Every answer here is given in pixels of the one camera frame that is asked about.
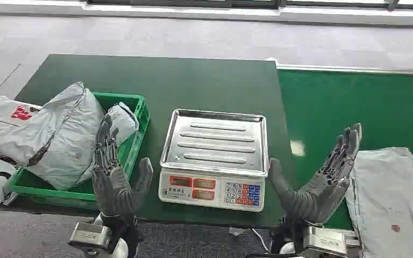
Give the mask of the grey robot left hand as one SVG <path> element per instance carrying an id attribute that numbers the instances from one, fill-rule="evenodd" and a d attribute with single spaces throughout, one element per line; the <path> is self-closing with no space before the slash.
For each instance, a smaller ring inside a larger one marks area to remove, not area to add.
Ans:
<path id="1" fill-rule="evenodd" d="M 111 131 L 112 119 L 105 115 L 96 134 L 92 161 L 92 187 L 101 213 L 108 217 L 130 216 L 144 203 L 150 189 L 153 166 L 150 158 L 139 162 L 139 177 L 130 183 L 118 159 L 116 135 Z"/>

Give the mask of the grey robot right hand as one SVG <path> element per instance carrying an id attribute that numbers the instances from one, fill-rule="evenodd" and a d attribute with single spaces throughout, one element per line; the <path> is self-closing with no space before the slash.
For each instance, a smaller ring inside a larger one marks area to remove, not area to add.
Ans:
<path id="1" fill-rule="evenodd" d="M 313 224 L 328 221 L 348 190 L 361 139 L 360 123 L 345 128 L 323 165 L 297 191 L 284 178 L 281 162 L 270 159 L 268 177 L 288 215 Z"/>

